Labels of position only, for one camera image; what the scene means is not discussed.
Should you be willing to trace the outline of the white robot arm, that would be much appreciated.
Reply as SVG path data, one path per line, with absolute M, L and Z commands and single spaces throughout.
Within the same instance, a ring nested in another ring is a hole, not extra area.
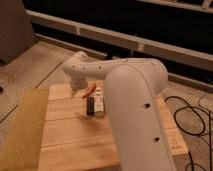
M 74 90 L 88 77 L 104 81 L 104 103 L 122 171 L 177 171 L 156 96 L 168 81 L 165 66 L 153 58 L 90 62 L 75 53 L 63 63 Z

